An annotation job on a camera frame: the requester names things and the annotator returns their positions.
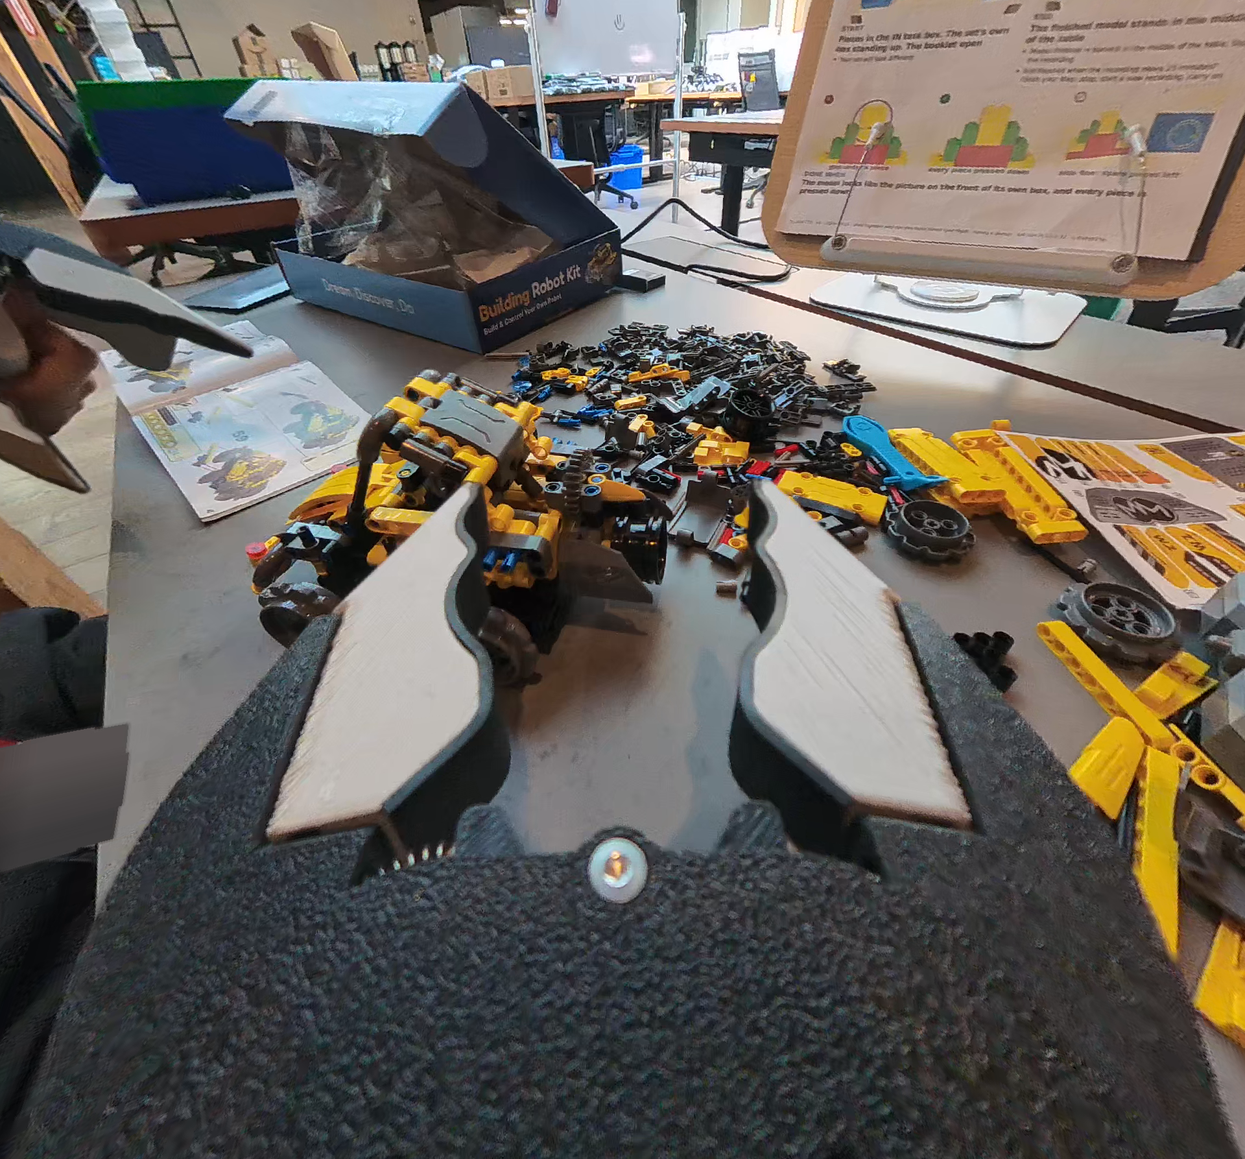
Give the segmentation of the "clear plastic bag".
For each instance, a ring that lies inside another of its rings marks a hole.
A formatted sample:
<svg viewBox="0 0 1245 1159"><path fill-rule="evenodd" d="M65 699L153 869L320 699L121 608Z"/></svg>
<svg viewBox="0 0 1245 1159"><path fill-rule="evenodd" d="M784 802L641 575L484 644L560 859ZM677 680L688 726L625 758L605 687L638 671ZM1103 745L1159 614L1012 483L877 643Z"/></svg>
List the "clear plastic bag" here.
<svg viewBox="0 0 1245 1159"><path fill-rule="evenodd" d="M424 138L292 121L284 146L305 256L469 291L560 251Z"/></svg>

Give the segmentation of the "blue and green crate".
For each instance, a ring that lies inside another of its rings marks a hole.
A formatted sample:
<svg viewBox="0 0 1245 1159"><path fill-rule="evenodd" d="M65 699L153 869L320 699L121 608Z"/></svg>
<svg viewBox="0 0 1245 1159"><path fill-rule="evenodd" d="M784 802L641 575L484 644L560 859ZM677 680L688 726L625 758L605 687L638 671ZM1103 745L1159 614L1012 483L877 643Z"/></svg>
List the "blue and green crate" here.
<svg viewBox="0 0 1245 1159"><path fill-rule="evenodd" d="M246 77L82 80L77 101L102 170L145 204L289 190L284 154L226 121Z"/></svg>

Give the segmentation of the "blue cardboard kit box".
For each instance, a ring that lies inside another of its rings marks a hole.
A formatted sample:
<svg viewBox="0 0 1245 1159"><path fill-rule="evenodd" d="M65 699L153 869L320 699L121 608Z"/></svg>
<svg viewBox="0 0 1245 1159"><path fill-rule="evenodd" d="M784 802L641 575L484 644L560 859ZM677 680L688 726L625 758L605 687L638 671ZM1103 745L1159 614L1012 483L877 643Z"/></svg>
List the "blue cardboard kit box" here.
<svg viewBox="0 0 1245 1159"><path fill-rule="evenodd" d="M616 224L464 84L258 80L226 121L285 158L292 121L424 138L560 245L546 259L458 291L305 256L294 235L277 252L292 295L305 303L484 355L600 300L622 271Z"/></svg>

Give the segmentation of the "person's black clothing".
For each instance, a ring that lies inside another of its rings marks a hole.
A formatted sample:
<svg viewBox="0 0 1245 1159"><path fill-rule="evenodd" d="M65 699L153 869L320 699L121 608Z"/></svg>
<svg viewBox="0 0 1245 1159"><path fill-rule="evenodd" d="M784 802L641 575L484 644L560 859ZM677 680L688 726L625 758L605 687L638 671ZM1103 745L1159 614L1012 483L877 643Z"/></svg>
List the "person's black clothing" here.
<svg viewBox="0 0 1245 1159"><path fill-rule="evenodd" d="M2 734L7 743L102 725L107 619L59 608L3 614ZM2 1097L15 1114L38 1070L93 922L95 853L2 875Z"/></svg>

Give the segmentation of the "printed instruction sheet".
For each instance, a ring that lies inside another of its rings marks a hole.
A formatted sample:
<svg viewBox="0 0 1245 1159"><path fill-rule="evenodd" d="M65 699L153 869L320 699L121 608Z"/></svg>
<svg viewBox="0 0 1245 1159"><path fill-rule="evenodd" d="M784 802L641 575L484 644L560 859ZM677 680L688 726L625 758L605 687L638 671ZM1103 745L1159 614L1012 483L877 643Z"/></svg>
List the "printed instruction sheet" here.
<svg viewBox="0 0 1245 1159"><path fill-rule="evenodd" d="M827 239L1203 247L1244 0L835 0L779 224Z"/></svg>

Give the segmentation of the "black connector cluster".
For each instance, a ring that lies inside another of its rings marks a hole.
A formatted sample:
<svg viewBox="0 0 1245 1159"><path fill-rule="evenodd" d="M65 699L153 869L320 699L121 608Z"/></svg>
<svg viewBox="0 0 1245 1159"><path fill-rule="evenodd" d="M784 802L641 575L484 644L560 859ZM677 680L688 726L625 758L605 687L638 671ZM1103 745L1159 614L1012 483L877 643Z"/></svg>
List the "black connector cluster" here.
<svg viewBox="0 0 1245 1159"><path fill-rule="evenodd" d="M1011 691L1017 679L1017 671L1009 663L1015 647L1012 634L1005 631L955 632L953 638L996 690L1003 694Z"/></svg>

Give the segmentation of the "building instruction booklet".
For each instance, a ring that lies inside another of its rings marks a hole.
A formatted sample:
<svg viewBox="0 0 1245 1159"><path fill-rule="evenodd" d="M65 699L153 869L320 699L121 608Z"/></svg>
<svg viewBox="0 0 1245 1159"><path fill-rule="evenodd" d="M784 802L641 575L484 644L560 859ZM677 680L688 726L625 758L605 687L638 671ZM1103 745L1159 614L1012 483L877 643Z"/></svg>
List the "building instruction booklet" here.
<svg viewBox="0 0 1245 1159"><path fill-rule="evenodd" d="M181 343L165 369L102 353L138 432L203 522L354 459L370 412L289 341L247 319L226 325L253 353Z"/></svg>

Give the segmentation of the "grey loose toy wheel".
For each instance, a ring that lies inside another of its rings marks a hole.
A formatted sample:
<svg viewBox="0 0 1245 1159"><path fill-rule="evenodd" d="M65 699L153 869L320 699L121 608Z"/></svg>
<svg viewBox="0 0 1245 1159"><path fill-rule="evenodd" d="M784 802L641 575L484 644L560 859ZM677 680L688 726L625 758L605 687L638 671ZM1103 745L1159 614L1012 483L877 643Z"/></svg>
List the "grey loose toy wheel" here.
<svg viewBox="0 0 1245 1159"><path fill-rule="evenodd" d="M1175 612L1150 591L1105 580L1073 583L1051 611L1112 662L1156 668L1180 650Z"/></svg>

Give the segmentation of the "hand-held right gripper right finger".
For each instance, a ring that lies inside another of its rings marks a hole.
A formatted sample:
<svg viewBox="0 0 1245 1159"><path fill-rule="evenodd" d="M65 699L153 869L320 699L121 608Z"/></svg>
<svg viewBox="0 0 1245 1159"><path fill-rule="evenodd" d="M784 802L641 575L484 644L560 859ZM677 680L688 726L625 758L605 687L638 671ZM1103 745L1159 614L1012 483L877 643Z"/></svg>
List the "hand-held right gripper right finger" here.
<svg viewBox="0 0 1245 1159"><path fill-rule="evenodd" d="M753 487L743 726L851 818L971 830L900 599L776 482Z"/></svg>

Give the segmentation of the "yellow toy brick vehicle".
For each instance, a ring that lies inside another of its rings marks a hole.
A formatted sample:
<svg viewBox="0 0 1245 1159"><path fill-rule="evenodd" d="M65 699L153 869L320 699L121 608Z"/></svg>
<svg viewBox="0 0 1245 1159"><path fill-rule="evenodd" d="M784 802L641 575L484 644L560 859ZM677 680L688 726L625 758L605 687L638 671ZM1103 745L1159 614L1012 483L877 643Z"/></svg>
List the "yellow toy brick vehicle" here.
<svg viewBox="0 0 1245 1159"><path fill-rule="evenodd" d="M665 575L669 515L582 447L540 436L534 403L434 369L365 424L356 460L288 526L249 547L265 631L285 647L342 604L465 487L480 488L490 608L477 634L502 683L528 683L573 596L650 603Z"/></svg>

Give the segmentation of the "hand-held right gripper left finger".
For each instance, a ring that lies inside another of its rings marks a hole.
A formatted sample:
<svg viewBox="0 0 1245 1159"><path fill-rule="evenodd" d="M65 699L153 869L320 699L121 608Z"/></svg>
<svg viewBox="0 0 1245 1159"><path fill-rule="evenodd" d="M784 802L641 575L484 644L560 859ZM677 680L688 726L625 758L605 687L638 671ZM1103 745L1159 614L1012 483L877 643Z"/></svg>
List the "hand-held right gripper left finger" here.
<svg viewBox="0 0 1245 1159"><path fill-rule="evenodd" d="M422 833L401 827L401 806L497 725L478 635L489 536L484 488L466 483L336 607L277 786L271 843L365 830L393 863L420 859Z"/></svg>

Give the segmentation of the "grey battery box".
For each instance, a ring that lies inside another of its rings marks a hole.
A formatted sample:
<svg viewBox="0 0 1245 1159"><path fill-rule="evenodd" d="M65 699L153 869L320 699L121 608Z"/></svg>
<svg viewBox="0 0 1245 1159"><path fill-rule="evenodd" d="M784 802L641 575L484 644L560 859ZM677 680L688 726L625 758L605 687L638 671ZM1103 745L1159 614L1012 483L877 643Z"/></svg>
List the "grey battery box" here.
<svg viewBox="0 0 1245 1159"><path fill-rule="evenodd" d="M1200 611L1195 652L1211 666L1215 687L1200 701L1199 739L1239 786L1244 785L1244 574Z"/></svg>

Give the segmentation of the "blue brick separator tool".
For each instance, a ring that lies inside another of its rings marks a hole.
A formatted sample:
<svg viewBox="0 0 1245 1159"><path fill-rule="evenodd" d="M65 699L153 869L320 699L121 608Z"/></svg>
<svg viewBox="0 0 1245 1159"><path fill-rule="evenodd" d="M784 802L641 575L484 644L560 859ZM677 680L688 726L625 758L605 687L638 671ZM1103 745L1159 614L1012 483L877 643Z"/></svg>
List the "blue brick separator tool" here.
<svg viewBox="0 0 1245 1159"><path fill-rule="evenodd" d="M920 470L893 444L889 429L876 419L855 413L843 420L845 440L880 466L883 484L901 492L915 492L948 482L945 475Z"/></svg>

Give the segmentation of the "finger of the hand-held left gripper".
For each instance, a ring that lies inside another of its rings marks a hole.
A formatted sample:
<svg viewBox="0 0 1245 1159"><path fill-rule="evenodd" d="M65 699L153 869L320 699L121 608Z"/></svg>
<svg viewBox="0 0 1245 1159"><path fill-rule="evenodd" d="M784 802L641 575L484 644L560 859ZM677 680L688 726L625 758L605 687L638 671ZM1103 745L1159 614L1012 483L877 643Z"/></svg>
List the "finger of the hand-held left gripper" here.
<svg viewBox="0 0 1245 1159"><path fill-rule="evenodd" d="M142 369L169 369L179 341L254 355L235 333L58 235L5 221L2 259L3 279L17 279L49 320L106 341Z"/></svg>
<svg viewBox="0 0 1245 1159"><path fill-rule="evenodd" d="M2 401L2 462L79 495L91 491L83 474L54 441L33 431L6 401Z"/></svg>

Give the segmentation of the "person's left hand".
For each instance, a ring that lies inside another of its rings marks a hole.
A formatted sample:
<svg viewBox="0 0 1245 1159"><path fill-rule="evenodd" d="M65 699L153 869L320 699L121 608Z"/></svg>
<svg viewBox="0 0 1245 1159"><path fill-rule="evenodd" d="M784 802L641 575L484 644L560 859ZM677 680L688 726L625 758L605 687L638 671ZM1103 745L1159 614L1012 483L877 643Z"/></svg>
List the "person's left hand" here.
<svg viewBox="0 0 1245 1159"><path fill-rule="evenodd" d="M29 361L2 383L2 400L35 433L54 436L98 388L99 355L46 317L22 328Z"/></svg>

